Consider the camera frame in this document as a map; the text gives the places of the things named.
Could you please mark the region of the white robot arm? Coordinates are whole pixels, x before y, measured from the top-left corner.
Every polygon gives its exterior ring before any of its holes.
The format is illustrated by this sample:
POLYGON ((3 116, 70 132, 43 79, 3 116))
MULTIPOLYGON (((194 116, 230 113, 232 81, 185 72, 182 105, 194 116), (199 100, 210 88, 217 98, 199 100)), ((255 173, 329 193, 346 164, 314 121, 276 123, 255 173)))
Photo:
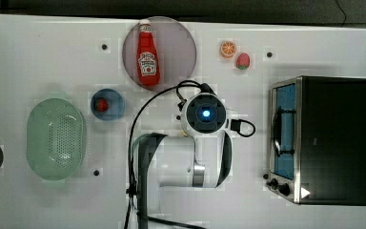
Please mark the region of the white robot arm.
POLYGON ((154 229, 162 187, 216 188, 229 175, 231 115, 214 93, 189 98, 181 110, 183 136, 152 133, 134 150, 137 229, 154 229))

